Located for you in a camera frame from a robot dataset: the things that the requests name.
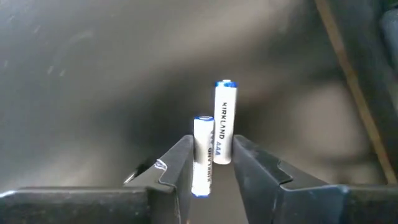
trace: gray background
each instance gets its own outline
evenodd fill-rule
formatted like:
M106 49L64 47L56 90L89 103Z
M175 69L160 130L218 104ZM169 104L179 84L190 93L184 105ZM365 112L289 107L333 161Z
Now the gray background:
M383 181L312 1L0 0L0 190L121 185L224 78L236 133L329 182ZM244 221L216 166L191 223Z

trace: black plastic surface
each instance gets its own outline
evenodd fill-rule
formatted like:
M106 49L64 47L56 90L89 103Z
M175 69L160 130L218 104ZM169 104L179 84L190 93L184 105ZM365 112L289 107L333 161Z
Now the black plastic surface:
M0 223L186 223L193 136L117 189L34 188L0 194Z
M243 136L235 136L233 143L250 224L398 223L396 185L328 185Z

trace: battery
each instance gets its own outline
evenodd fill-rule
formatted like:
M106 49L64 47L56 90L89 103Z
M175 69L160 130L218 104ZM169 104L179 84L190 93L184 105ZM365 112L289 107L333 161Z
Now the battery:
M232 159L231 145L234 133L237 90L236 82L231 80L216 82L213 162L217 164L229 164Z
M195 149L191 192L196 197L207 197L211 192L213 130L213 117L197 116L193 120Z

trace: blue battery terminal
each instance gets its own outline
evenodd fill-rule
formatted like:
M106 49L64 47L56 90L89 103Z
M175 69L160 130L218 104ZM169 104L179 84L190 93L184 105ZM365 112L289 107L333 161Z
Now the blue battery terminal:
M214 118L212 116L196 116L195 119L201 121L214 121Z
M209 197L209 195L195 195L195 194L192 194L192 195L197 198L208 198Z
M216 82L216 87L218 86L237 88L238 84L236 82L232 82L231 80L223 80Z

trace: white battery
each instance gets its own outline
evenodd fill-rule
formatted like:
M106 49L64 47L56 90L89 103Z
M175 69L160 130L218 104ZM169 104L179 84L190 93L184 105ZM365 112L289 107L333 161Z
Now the white battery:
M195 152L191 192L196 197L207 197L211 192L213 130L213 117L197 116L193 120Z
M217 164L229 164L232 160L231 145L234 133L237 90L236 82L231 80L216 82L213 162Z

